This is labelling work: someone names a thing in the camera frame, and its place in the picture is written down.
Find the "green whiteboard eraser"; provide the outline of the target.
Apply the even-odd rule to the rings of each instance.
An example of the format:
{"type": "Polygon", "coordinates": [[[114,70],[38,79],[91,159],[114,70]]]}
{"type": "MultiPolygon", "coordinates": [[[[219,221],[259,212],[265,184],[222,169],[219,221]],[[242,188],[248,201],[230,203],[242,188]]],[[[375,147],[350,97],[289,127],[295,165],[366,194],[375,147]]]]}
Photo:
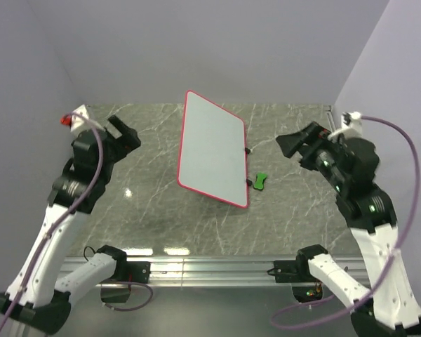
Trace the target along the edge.
{"type": "Polygon", "coordinates": [[[266,179],[267,179],[266,173],[261,173],[261,172],[257,173],[255,177],[255,181],[253,183],[253,188],[259,191],[264,190],[266,179]]]}

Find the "red framed whiteboard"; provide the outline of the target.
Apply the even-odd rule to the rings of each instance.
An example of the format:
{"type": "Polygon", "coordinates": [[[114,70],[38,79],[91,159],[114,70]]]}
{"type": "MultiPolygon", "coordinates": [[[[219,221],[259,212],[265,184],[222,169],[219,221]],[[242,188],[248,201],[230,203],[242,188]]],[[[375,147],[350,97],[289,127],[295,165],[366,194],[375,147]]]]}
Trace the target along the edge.
{"type": "Polygon", "coordinates": [[[243,119],[188,90],[179,144],[178,185],[245,209],[247,177],[243,119]]]}

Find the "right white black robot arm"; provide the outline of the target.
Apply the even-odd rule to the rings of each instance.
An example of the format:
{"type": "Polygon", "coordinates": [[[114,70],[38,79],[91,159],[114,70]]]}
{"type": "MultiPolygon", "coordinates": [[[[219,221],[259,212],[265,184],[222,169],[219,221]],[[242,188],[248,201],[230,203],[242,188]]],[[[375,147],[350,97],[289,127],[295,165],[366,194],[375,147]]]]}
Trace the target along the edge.
{"type": "Polygon", "coordinates": [[[321,245],[300,249],[293,263],[276,261],[278,283],[324,284],[345,306],[358,336],[421,336],[421,307],[415,299],[400,248],[404,231],[389,195],[375,183],[380,159],[361,133],[360,121],[329,131],[316,122],[276,138],[285,157],[318,171],[334,188],[336,204],[363,258],[369,287],[357,282],[321,245]]]}

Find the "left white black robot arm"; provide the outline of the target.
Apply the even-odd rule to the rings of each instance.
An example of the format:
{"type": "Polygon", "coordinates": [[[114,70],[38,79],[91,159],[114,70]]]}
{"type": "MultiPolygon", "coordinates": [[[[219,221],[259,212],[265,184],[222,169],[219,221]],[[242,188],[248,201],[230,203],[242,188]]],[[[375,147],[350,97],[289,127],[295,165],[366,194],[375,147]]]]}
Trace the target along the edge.
{"type": "Polygon", "coordinates": [[[59,278],[69,247],[105,193],[115,163],[141,146],[135,129],[113,115],[114,137],[96,126],[81,131],[72,142],[73,155],[52,185],[44,221],[21,271],[0,293],[0,314],[47,335],[57,333],[74,304],[95,285],[126,282],[127,254],[105,245],[66,277],[59,278]]]}

